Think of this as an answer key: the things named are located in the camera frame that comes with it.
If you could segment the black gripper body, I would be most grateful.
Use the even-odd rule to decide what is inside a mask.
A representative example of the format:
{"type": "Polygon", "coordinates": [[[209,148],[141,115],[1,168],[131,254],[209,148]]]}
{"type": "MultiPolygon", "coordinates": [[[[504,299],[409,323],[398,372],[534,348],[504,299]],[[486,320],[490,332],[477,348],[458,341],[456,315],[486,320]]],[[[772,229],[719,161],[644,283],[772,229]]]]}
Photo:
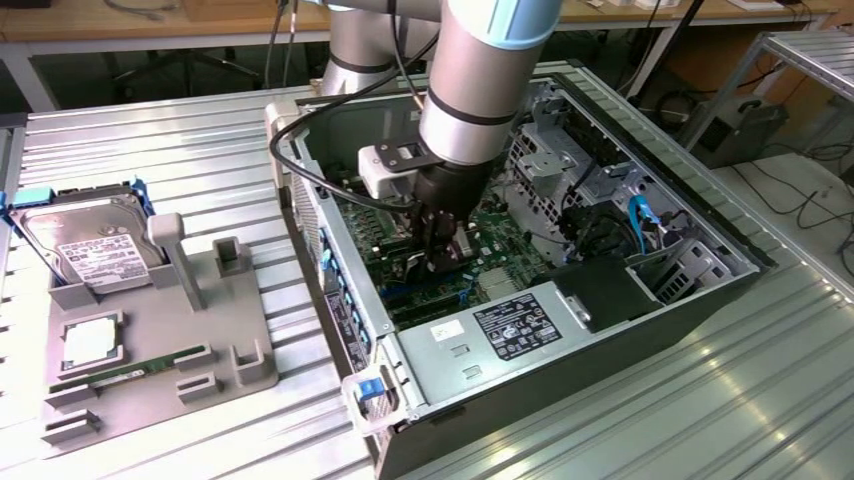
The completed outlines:
{"type": "Polygon", "coordinates": [[[466,220],[481,200],[490,173],[490,162],[473,166],[444,162],[424,167],[414,179],[414,199],[432,212],[466,220]]]}

